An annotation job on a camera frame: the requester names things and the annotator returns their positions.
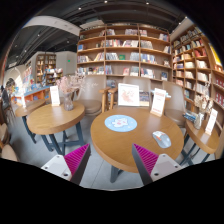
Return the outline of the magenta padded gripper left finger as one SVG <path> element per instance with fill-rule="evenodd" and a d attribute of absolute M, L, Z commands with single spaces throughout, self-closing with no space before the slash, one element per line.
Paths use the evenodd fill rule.
<path fill-rule="evenodd" d="M 79 185 L 90 157 L 90 153 L 90 145 L 86 144 L 65 156 L 54 156 L 42 166 L 42 169 Z"/>

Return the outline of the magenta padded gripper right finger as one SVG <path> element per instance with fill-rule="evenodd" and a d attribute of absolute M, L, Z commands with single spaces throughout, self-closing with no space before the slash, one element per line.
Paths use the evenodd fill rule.
<path fill-rule="evenodd" d="M 137 144 L 132 145 L 132 155 L 143 185 L 148 185 L 182 169 L 167 154 L 158 155 Z"/>

